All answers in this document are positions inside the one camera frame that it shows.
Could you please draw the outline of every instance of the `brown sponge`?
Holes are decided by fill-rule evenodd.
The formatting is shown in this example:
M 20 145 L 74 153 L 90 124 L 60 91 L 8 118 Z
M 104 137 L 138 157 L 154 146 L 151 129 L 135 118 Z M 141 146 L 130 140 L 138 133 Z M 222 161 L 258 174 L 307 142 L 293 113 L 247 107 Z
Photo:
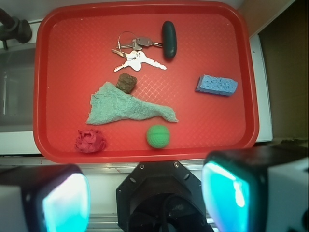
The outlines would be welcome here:
M 136 83 L 137 83 L 136 77 L 130 76 L 127 73 L 123 73 L 119 76 L 116 87 L 121 91 L 130 94 Z

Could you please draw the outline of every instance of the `red crumpled fabric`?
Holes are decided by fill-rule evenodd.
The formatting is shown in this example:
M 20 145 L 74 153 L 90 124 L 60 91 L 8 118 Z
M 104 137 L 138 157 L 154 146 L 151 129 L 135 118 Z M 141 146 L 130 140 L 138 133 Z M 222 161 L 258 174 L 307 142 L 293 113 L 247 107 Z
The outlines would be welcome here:
M 99 130 L 78 130 L 75 150 L 85 153 L 101 151 L 106 147 L 106 140 Z

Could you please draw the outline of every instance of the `key ring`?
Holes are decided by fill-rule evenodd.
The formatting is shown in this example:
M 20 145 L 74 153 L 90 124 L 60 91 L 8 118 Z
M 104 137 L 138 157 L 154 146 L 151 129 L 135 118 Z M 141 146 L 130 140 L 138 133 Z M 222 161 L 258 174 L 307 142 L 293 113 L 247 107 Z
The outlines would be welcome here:
M 132 35 L 135 36 L 136 39 L 138 39 L 138 38 L 137 38 L 137 36 L 136 36 L 133 32 L 128 31 L 128 30 L 125 30 L 125 31 L 121 32 L 121 34 L 119 35 L 119 37 L 118 37 L 118 49 L 119 49 L 119 51 L 126 57 L 126 53 L 123 52 L 123 51 L 121 51 L 121 44 L 120 44 L 120 37 L 121 37 L 122 34 L 124 34 L 124 33 L 131 33 Z

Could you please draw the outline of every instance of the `crumpled cloth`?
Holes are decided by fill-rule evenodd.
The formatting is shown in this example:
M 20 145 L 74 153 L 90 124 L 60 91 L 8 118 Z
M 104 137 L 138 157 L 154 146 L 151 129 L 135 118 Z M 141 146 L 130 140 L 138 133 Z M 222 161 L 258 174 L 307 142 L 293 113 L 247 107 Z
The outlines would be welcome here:
M 168 122 L 178 122 L 172 108 L 139 100 L 106 82 L 92 95 L 87 124 L 101 125 L 122 119 L 144 120 L 162 116 Z
M 78 130 L 75 150 L 85 153 L 101 151 L 106 147 L 106 141 L 99 130 Z

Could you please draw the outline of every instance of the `cyan light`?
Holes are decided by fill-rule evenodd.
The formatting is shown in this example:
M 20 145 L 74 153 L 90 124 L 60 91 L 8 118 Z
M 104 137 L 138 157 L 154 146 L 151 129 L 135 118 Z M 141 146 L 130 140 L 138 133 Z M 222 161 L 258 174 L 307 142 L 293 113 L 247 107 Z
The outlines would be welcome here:
M 47 232 L 84 232 L 90 214 L 87 178 L 72 174 L 43 199 Z
M 206 209 L 221 232 L 248 232 L 249 184 L 216 162 L 203 167 Z

